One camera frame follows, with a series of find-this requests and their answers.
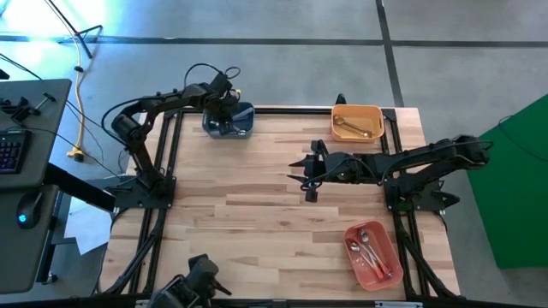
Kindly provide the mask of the green plastic bin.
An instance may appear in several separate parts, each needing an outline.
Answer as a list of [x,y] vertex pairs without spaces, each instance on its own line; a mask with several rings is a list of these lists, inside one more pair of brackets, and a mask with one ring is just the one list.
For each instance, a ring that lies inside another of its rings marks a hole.
[[208,126],[206,124],[205,112],[202,116],[202,129],[213,139],[247,139],[253,132],[253,123],[255,108],[249,102],[238,102],[233,111],[232,123],[235,131],[233,133],[222,135],[218,127]]

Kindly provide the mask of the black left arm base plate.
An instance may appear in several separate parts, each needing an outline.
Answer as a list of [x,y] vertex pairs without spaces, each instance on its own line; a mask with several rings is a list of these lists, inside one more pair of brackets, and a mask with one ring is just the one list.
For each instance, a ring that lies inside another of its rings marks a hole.
[[153,194],[138,180],[137,176],[125,176],[122,181],[105,188],[105,191],[116,197],[115,207],[169,209],[173,205],[176,178],[171,177],[165,182],[162,195]]

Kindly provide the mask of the black desk clamp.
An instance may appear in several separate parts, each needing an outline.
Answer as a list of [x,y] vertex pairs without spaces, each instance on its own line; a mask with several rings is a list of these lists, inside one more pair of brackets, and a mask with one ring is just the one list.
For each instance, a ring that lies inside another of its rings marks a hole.
[[29,100],[25,97],[20,97],[17,105],[13,105],[12,102],[7,98],[0,98],[0,110],[10,115],[10,119],[20,126],[23,126],[23,122],[29,116],[40,116],[41,108],[48,102],[55,103],[56,99],[50,95],[48,92],[44,92],[43,96],[45,97],[39,104],[32,106],[29,103]]

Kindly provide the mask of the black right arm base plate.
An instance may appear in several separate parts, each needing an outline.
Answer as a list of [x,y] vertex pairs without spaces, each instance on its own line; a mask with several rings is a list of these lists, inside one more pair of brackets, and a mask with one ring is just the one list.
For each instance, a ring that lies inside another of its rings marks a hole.
[[435,180],[410,192],[403,191],[397,179],[387,179],[384,196],[388,210],[392,211],[443,211],[460,202],[455,194],[443,192],[444,181]]

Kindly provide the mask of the black tripod stand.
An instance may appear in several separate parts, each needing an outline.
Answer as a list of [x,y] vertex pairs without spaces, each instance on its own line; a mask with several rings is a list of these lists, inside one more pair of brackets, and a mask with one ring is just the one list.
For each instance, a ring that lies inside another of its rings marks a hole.
[[94,36],[94,40],[90,40],[90,43],[95,44],[104,27],[102,25],[97,25],[94,27],[88,27],[84,30],[77,30],[69,21],[69,19],[64,15],[64,13],[53,3],[52,0],[44,0],[44,2],[48,5],[48,7],[59,19],[59,21],[65,26],[68,31],[69,37],[74,39],[76,46],[81,47],[85,51],[89,59],[93,59],[94,55],[87,46],[88,41],[86,40],[86,37],[89,33],[96,31],[97,34]]

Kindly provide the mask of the green board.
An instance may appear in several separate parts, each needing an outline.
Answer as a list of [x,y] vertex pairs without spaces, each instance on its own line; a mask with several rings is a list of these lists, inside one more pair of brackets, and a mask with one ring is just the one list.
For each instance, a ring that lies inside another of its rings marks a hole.
[[548,93],[480,137],[491,160],[468,179],[497,267],[548,268]]

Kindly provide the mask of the black keyboard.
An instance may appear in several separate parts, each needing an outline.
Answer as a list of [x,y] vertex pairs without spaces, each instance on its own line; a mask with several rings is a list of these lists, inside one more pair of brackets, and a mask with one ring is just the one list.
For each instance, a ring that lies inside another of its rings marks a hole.
[[31,135],[28,130],[0,131],[0,175],[21,172]]

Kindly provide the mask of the yellow plastic bin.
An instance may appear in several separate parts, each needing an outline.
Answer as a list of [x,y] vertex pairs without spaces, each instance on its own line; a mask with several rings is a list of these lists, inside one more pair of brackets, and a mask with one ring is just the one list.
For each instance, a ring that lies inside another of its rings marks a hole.
[[[346,130],[333,122],[333,117],[339,115],[346,121],[363,127],[372,132],[372,137],[366,139]],[[331,110],[331,136],[335,141],[372,143],[384,135],[384,116],[382,110],[375,105],[337,104]]]

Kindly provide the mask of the red plastic bin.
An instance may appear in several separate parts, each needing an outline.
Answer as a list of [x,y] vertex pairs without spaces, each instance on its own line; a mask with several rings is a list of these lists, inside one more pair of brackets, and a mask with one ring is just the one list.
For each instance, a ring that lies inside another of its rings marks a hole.
[[[361,229],[367,231],[373,249],[384,263],[390,267],[393,274],[391,278],[384,276],[383,280],[379,280],[365,259],[358,252],[351,250],[350,243],[352,241],[357,242],[361,248],[366,250],[360,239]],[[348,228],[343,234],[342,246],[348,255],[350,268],[354,272],[354,277],[363,289],[369,292],[377,292],[395,287],[402,282],[403,269],[398,254],[392,245],[387,230],[381,222],[366,221]]]

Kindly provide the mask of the black blurry equipment piece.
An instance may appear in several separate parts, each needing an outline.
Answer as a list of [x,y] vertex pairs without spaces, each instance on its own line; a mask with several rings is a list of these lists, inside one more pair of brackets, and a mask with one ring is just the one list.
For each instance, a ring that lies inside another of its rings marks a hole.
[[188,267],[187,275],[175,275],[165,287],[156,291],[146,308],[211,308],[216,291],[232,294],[217,280],[219,268],[207,254],[190,258]]

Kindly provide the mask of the white paper sheet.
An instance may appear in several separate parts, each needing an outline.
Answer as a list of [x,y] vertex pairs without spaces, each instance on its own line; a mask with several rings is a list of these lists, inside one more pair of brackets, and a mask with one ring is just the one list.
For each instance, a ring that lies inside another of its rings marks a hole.
[[84,255],[110,239],[112,216],[78,198],[70,199],[64,238],[74,238],[80,255]]

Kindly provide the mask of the black computer mouse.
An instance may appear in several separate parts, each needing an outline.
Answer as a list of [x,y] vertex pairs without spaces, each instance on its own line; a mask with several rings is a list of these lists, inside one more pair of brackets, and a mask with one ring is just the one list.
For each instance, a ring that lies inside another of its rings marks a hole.
[[16,208],[16,221],[20,228],[34,228],[40,219],[43,193],[34,190],[21,197]]

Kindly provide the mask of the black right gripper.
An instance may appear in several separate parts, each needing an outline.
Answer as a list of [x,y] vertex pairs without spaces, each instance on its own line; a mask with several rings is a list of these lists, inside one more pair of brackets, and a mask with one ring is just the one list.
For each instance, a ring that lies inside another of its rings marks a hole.
[[329,152],[322,139],[311,143],[312,155],[306,155],[290,167],[307,168],[307,177],[288,175],[301,184],[309,182],[360,183],[366,179],[366,168],[357,157],[346,152]]

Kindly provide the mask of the silver metal bracket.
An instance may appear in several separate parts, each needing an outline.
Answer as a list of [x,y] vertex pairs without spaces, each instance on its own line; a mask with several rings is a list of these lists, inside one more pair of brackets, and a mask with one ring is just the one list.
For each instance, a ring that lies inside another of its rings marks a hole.
[[409,301],[375,301],[375,308],[424,308],[423,303]]

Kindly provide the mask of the black aluminium table frame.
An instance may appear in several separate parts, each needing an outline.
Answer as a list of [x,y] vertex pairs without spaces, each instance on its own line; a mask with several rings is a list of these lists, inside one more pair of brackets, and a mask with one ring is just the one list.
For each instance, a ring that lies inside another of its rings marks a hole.
[[327,107],[263,106],[249,139],[212,139],[198,114],[157,124],[147,147],[173,169],[176,192],[158,252],[136,275],[136,288],[162,287],[207,254],[218,280],[237,299],[403,299],[402,284],[363,289],[343,243],[354,225],[393,217],[375,185],[324,184],[308,203],[295,162],[322,139],[331,151],[397,152],[423,146],[420,115],[394,108],[381,141],[340,143],[331,137]]

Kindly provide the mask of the grey desk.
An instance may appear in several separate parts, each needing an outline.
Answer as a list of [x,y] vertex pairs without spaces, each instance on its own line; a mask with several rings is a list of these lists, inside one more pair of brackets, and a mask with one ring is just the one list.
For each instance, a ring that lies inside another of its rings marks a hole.
[[[58,192],[42,182],[71,86],[69,79],[0,82],[0,98],[42,105],[40,115],[30,115],[22,126],[0,111],[0,131],[30,133],[21,171],[0,175],[0,294],[24,293],[36,282]],[[19,226],[17,212],[26,195],[40,197],[38,222],[28,229]]]

